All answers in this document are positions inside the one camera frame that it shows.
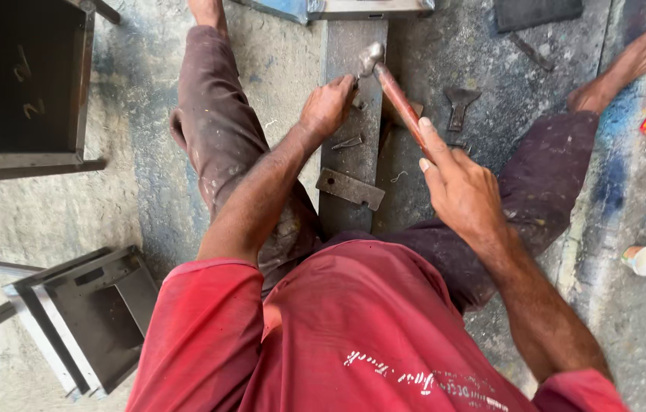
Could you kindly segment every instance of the concrete floor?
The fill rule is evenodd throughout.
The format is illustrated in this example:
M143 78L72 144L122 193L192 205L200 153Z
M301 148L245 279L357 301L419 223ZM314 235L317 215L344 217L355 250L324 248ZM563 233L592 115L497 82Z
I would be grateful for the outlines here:
M596 71L630 39L631 27L645 26L646 15L637 20L632 7L646 1L585 2L594 12L590 18L607 33L602 56L600 45L590 54ZM110 4L124 20L113 26L97 19L86 150L87 158L109 159L108 169L0 182L0 260L48 267L101 246L135 244L162 278L195 256L208 226L195 175L168 133L185 33L193 21L185 0ZM463 10L474 10L473 18L491 9L490 2L463 4ZM302 27L230 2L225 9L242 85L274 145L317 85L320 26ZM547 31L551 37L546 27L530 35L537 39ZM646 278L630 275L617 257L627 245L646 243L646 154L634 127L645 111L643 79L603 117L573 226L540 257L606 349L626 402L640 411L646 411ZM301 175L315 204L318 165L314 156ZM0 276L0 285L10 281ZM0 304L5 300L0 292ZM536 384L513 347L504 315L494 299L484 312L466 318L469 331L496 367L532 394ZM0 410L122 410L131 385L130 378L99 401L63 399L19 321L0 325Z

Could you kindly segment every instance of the dark brown pants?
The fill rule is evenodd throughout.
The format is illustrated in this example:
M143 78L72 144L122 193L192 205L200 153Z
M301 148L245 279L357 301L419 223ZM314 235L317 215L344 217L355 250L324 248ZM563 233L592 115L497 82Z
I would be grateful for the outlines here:
M210 26L188 33L178 98L179 107L171 114L172 137L198 173L198 188L213 221L269 145L238 82L231 48ZM569 226L598 120L588 111L540 117L499 176L503 209L534 256ZM323 244L321 233L313 204L298 182L259 254L263 295L313 251L351 239L379 239L416 251L440 271L462 312L482 308L496 292L471 248L439 219L378 238L346 232Z

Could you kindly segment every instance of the man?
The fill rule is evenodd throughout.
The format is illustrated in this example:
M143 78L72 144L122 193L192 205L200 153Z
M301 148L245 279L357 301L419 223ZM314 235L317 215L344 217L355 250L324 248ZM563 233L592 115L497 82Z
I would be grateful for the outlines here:
M296 178L346 119L354 78L316 88L270 151L221 1L190 10L171 131L212 224L197 260L164 281L127 410L625 410L598 343L532 256L569 224L600 113L646 72L646 33L570 95L568 114L538 119L498 181L420 119L439 219L323 243ZM541 383L531 402L464 329L462 313L496 291Z

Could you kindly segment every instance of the paper cup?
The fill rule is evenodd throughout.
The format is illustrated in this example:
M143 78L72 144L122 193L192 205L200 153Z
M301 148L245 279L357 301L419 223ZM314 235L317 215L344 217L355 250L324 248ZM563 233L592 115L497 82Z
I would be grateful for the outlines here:
M631 246L623 252L620 261L639 276L646 276L646 246Z

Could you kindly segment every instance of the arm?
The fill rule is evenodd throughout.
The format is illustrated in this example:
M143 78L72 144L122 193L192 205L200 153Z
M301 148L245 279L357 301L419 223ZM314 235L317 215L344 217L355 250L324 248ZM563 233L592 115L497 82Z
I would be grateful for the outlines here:
M208 228L198 260L240 258L257 264L257 254L280 219L282 207L302 166L348 116L355 96L354 76L317 87L299 122L239 183Z
M419 120L434 164L419 162L437 216L475 252L491 274L511 334L534 376L594 368L612 380L603 352L577 314L542 275L508 226L496 177L462 150L450 150L429 119Z

